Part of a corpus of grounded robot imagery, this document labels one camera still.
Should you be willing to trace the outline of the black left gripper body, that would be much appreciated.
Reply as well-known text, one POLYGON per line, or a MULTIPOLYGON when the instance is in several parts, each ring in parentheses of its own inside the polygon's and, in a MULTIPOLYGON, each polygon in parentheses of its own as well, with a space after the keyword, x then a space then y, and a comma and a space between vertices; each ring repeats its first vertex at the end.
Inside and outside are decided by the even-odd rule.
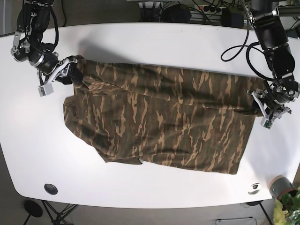
POLYGON ((285 103, 295 101, 300 95, 300 84, 292 78, 265 81, 265 103, 270 110, 277 110, 285 103))

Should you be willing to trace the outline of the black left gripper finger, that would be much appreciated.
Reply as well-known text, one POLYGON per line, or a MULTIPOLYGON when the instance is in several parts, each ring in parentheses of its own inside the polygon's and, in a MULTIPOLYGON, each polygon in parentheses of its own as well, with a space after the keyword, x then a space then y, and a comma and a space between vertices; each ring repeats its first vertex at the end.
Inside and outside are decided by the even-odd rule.
POLYGON ((266 109, 264 108, 264 98, 265 98, 265 93, 263 90, 248 90, 247 91, 248 95, 251 95, 256 102, 258 108, 260 109, 263 117, 265 118, 272 118, 272 111, 269 111, 269 113, 266 112, 266 109))
POLYGON ((285 113, 291 114, 292 110, 289 107, 280 107, 275 110, 263 108, 262 127, 271 130, 275 120, 280 119, 285 113))

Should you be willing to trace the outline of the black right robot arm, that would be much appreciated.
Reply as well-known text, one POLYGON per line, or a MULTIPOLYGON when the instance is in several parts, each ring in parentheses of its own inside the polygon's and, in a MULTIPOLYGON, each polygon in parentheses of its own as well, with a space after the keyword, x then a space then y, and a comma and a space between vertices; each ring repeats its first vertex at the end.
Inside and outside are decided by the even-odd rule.
POLYGON ((53 10, 53 0, 24 0, 22 10, 17 18, 11 54, 18 62, 28 61, 37 69, 40 96, 53 93, 52 83, 57 81, 64 85, 80 83, 83 75, 76 67, 76 58, 58 59, 54 51, 59 41, 59 27, 53 10), (53 18, 55 29, 54 43, 42 42, 43 33, 53 18))

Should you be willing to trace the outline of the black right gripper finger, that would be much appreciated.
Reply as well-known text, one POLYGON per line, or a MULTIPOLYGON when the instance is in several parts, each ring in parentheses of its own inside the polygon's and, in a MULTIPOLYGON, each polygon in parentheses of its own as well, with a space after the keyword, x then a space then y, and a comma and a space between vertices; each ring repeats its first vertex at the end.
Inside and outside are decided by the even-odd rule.
POLYGON ((78 60, 75 58, 72 60, 65 58, 63 61, 60 61, 50 73, 49 78, 38 86, 40 96, 43 97, 52 94, 52 83, 55 82, 56 78, 59 76, 62 76, 63 78, 66 77, 70 71, 71 65, 76 64, 77 62, 78 60))
POLYGON ((67 76, 65 76, 65 77, 58 76, 56 78, 56 81, 60 82, 64 85, 71 85, 73 83, 82 83, 83 74, 77 68, 70 68, 68 73, 67 73, 67 76))

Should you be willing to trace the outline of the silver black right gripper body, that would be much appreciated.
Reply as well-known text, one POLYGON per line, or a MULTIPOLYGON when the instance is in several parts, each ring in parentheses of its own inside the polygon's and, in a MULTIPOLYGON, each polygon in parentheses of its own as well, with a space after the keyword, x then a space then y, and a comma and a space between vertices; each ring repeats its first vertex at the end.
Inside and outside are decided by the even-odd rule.
POLYGON ((63 61, 58 60, 54 53, 34 47, 27 42, 21 43, 18 47, 14 45, 12 55, 18 62, 28 61, 41 75, 46 77, 46 80, 49 79, 55 69, 63 65, 63 61))

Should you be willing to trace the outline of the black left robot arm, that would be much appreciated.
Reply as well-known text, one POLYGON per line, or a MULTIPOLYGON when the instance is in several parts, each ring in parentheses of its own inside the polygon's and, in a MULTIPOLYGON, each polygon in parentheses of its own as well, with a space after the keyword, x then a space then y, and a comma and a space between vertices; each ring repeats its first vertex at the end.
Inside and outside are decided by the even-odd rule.
POLYGON ((252 0, 247 4, 242 0, 240 4, 245 12, 247 29, 253 29, 257 37, 256 42, 240 45, 241 50, 246 50, 248 66, 257 76, 248 78, 246 94, 253 100, 251 114, 261 116, 261 126, 271 129, 275 120, 292 113, 285 104, 300 96, 300 84, 293 74, 295 59, 279 18, 278 1, 252 0), (257 46, 261 47, 271 77, 258 72, 250 61, 250 51, 257 46))

